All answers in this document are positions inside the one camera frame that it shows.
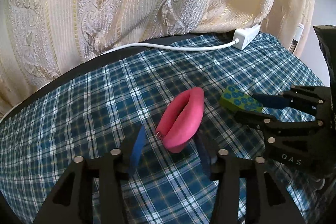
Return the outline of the white device behind curtain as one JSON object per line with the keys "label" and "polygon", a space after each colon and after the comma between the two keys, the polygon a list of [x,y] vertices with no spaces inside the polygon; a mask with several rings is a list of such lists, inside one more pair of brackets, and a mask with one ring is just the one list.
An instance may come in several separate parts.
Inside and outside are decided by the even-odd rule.
{"label": "white device behind curtain", "polygon": [[301,36],[302,36],[302,33],[303,33],[303,30],[304,30],[304,25],[302,23],[299,23],[298,24],[298,27],[296,29],[296,32],[294,34],[294,38],[292,39],[291,41],[291,45],[289,47],[289,51],[291,53],[294,53],[300,39],[301,39]]}

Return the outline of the white power strip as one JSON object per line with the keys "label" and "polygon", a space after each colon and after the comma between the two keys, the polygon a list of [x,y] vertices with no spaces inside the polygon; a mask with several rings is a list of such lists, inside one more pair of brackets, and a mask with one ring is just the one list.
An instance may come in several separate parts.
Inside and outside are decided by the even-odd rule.
{"label": "white power strip", "polygon": [[250,28],[236,29],[233,37],[233,40],[236,43],[233,47],[239,50],[244,50],[244,48],[259,34],[260,27],[260,24],[255,24]]}

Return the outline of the small pink foam roller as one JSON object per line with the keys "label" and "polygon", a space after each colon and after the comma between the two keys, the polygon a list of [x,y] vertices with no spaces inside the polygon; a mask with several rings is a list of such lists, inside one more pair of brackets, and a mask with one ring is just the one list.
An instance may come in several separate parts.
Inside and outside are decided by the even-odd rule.
{"label": "small pink foam roller", "polygon": [[203,119],[205,93],[196,87],[177,95],[167,106],[155,135],[171,153],[181,152],[197,132]]}

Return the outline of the blue plaid bedsheet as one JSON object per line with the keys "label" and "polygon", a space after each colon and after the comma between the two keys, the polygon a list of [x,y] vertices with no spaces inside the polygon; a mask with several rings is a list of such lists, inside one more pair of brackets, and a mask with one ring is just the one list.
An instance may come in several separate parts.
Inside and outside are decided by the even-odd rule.
{"label": "blue plaid bedsheet", "polygon": [[129,222],[208,223],[217,184],[203,173],[194,143],[169,153],[155,128],[175,96],[200,87],[200,129],[237,157],[262,154],[262,135],[219,106],[232,85],[248,94],[277,94],[322,82],[265,33],[242,51],[141,52],[78,76],[3,121],[1,192],[17,217],[31,223],[75,156],[100,157],[141,123],[146,143],[136,173],[122,186]]}

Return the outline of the cream patterned curtain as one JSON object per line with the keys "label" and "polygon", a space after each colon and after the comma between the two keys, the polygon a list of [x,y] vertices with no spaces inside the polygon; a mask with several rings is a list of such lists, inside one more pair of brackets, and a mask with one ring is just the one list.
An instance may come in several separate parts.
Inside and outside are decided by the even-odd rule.
{"label": "cream patterned curtain", "polygon": [[315,0],[1,0],[1,114],[124,44],[261,24],[289,47]]}

